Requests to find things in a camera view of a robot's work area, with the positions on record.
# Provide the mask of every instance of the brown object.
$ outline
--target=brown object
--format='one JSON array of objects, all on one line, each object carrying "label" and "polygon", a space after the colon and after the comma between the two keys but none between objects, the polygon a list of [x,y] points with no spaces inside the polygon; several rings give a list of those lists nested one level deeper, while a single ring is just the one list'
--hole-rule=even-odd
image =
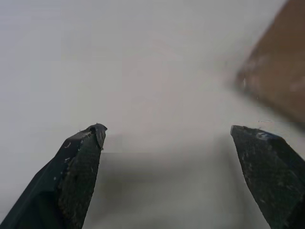
[{"label": "brown object", "polygon": [[305,123],[305,0],[285,4],[239,72],[238,82]]}]

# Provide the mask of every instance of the white surface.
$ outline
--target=white surface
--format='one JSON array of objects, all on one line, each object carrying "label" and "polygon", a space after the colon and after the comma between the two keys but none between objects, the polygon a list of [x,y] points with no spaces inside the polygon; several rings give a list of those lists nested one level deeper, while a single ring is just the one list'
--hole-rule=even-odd
[{"label": "white surface", "polygon": [[230,127],[300,154],[304,137],[231,81],[283,2],[2,1],[1,217],[65,138],[99,122],[105,153],[125,156],[105,156],[84,228],[248,228],[249,215],[268,228]]}]

